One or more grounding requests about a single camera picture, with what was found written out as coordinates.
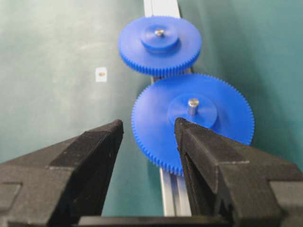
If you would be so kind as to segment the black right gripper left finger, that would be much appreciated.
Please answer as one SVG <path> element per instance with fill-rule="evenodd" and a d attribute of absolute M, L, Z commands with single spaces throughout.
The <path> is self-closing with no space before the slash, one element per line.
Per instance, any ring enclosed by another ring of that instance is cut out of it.
<path fill-rule="evenodd" d="M 102 213 L 123 123 L 111 123 L 0 165 L 3 227 L 69 227 Z"/>

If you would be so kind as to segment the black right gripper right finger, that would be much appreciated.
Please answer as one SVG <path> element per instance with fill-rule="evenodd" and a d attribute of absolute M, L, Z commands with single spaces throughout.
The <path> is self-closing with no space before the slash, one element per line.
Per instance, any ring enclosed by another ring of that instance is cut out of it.
<path fill-rule="evenodd" d="M 233 227 L 300 227 L 303 174 L 289 161 L 183 118 L 174 133 L 191 213 Z"/>

